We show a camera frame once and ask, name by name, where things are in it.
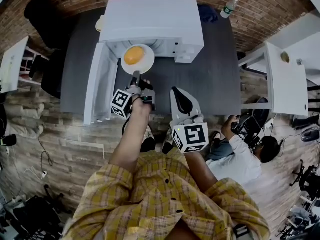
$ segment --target yellow plaid shirt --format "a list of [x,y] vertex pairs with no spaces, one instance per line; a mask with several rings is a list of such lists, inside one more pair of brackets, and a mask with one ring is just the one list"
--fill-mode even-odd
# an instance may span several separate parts
[[179,220],[200,239],[231,240],[236,224],[261,240],[270,237],[266,220],[238,183],[225,178],[200,192],[185,156],[174,149],[141,153],[134,174],[111,164],[93,174],[64,239],[90,240],[101,230],[108,240],[165,239]]

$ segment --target water bottle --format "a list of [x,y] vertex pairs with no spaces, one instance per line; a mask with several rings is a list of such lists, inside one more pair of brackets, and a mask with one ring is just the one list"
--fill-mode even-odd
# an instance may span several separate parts
[[221,17],[225,19],[228,18],[230,14],[236,9],[238,1],[239,0],[232,0],[228,2],[220,13]]

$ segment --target green bottle label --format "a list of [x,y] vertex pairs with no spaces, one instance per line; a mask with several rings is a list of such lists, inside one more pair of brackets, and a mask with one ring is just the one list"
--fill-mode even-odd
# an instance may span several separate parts
[[226,14],[231,14],[234,10],[231,10],[231,9],[229,9],[227,6],[225,6],[225,7],[223,8],[223,11],[224,11]]

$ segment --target open microwave door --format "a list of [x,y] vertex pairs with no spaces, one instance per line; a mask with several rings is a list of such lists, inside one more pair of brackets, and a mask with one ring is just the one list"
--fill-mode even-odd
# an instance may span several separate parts
[[105,42],[97,43],[86,89],[85,125],[110,120],[111,99],[114,95],[118,59]]

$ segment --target microwave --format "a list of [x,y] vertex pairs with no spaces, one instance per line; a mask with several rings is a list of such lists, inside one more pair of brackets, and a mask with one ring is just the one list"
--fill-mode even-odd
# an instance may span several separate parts
[[156,57],[192,63],[204,47],[197,0],[110,0],[92,59],[84,124],[111,118],[118,61],[137,44]]

